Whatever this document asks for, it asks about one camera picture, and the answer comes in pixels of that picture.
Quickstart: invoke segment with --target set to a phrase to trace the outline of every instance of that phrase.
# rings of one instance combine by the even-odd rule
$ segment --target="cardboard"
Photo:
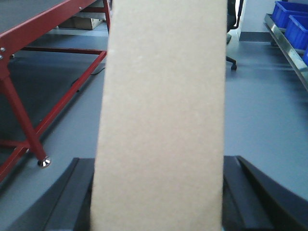
[[[101,19],[71,17],[67,19],[65,22],[61,23],[59,27],[93,30],[101,23],[102,23]]]
[[[226,1],[115,1],[92,231],[221,231]]]

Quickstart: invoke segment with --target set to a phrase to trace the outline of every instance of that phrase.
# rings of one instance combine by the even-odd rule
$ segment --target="gray floor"
[[[105,49],[107,32],[104,26],[95,31],[54,30],[34,43],[46,44]],[[238,69],[233,72],[231,64],[226,66],[225,155],[247,158],[283,186],[308,199],[307,91],[279,49],[268,43],[237,42],[233,38],[227,50],[229,56],[237,59]],[[71,54],[16,54],[11,65],[12,69],[15,67],[14,79],[21,86],[19,91],[27,102],[35,94],[41,96],[36,99],[37,105],[28,103],[33,109],[33,120],[40,120],[90,59]],[[34,78],[37,84],[24,91],[22,86],[27,81],[18,78],[21,74],[27,81]],[[36,159],[28,155],[0,184],[0,230],[6,230],[26,211],[73,157],[95,156],[103,77],[103,71],[93,76],[43,139],[52,165],[39,169]],[[7,117],[4,111],[0,109],[1,120]],[[15,128],[0,124],[3,136],[11,134],[4,128]]]

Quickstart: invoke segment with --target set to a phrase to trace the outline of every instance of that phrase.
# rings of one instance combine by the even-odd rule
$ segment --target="blue storage bin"
[[[308,65],[308,49],[306,49],[304,55],[303,55],[303,61]]]
[[[287,1],[275,1],[275,3],[276,5],[271,17],[275,24],[280,28],[286,28],[288,26],[290,15],[308,16],[307,4]]]
[[[308,16],[290,15],[284,35],[294,48],[305,50],[308,45]]]

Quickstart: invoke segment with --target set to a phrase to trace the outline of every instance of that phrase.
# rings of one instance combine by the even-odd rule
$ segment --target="cardboard box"
[[[101,19],[71,17],[68,20],[66,20],[65,22],[61,23],[59,25],[59,27],[93,30],[101,22],[102,22]]]

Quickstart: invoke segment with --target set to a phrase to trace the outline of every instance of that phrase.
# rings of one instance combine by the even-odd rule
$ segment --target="metal shelf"
[[[308,90],[308,66],[304,63],[303,59],[298,54],[298,51],[294,49],[286,39],[283,32],[273,22],[271,15],[267,14],[264,20],[271,36],[285,55],[286,59],[289,61],[292,68],[297,73],[306,90]]]

